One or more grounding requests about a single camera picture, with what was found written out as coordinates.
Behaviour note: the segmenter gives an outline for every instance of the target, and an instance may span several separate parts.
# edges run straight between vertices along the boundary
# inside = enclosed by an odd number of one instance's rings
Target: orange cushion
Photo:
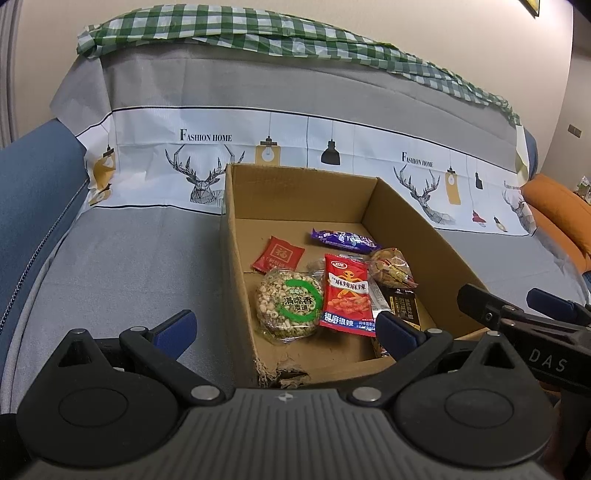
[[[550,222],[549,218],[546,217],[543,213],[539,210],[536,210],[534,207],[530,205],[531,213],[534,214],[535,224],[540,227],[544,232],[548,234],[548,236],[554,240],[557,244],[562,247],[562,250],[570,257],[573,261],[574,266],[577,267],[579,273],[586,272],[587,268],[587,258],[581,253],[581,250],[573,243],[573,241],[567,237],[564,232],[558,228],[555,224]]]
[[[529,205],[546,215],[583,254],[591,254],[591,206],[542,174],[523,185],[521,193]]]

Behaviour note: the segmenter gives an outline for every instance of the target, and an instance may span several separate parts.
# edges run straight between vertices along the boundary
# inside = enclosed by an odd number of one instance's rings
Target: blue sofa armrest
[[[0,375],[35,278],[86,198],[85,153],[55,119],[0,150]]]
[[[591,272],[583,273],[583,280],[585,280],[585,284],[587,285],[587,289],[591,291]]]
[[[527,155],[530,158],[530,180],[534,178],[538,172],[538,144],[530,132],[524,128],[525,144],[527,145]]]

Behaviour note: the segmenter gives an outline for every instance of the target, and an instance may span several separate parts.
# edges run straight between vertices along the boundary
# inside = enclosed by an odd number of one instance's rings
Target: cardboard box
[[[368,337],[328,328],[288,344],[260,332],[254,295],[263,275],[251,264],[271,235],[306,251],[298,265],[341,251],[312,241],[310,232],[340,230],[370,236],[403,253],[418,282],[421,328],[437,325],[455,337],[482,328],[456,304],[466,283],[483,287],[454,249],[381,179],[308,168],[232,165],[226,170],[222,227],[226,331],[236,385],[276,387],[324,384],[382,371]]]

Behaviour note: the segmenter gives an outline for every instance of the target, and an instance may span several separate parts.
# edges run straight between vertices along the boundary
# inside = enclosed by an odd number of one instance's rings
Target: purple snack wrapper
[[[370,254],[380,248],[371,238],[356,233],[333,232],[332,230],[321,230],[317,232],[312,229],[312,238],[342,250],[349,250],[360,254]]]

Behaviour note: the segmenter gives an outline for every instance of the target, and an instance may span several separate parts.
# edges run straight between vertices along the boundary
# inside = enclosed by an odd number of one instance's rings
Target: red candy wrapper
[[[366,265],[337,255],[325,255],[324,258],[326,291],[320,325],[375,337]]]
[[[267,248],[251,266],[255,270],[268,273],[273,268],[295,270],[305,248],[295,247],[285,240],[271,237]]]

